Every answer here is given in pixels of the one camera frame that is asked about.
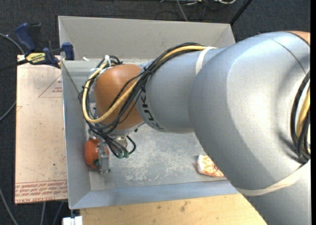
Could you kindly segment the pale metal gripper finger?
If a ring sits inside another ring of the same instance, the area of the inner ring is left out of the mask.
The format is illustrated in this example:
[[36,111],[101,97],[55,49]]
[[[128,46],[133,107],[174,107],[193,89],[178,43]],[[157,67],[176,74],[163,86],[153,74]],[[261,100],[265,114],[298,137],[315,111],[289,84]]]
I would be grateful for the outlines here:
[[109,154],[102,155],[102,173],[110,172],[110,156]]
[[104,146],[102,143],[98,143],[98,161],[99,161],[99,168],[102,169],[105,165],[104,162],[105,153],[104,153]]

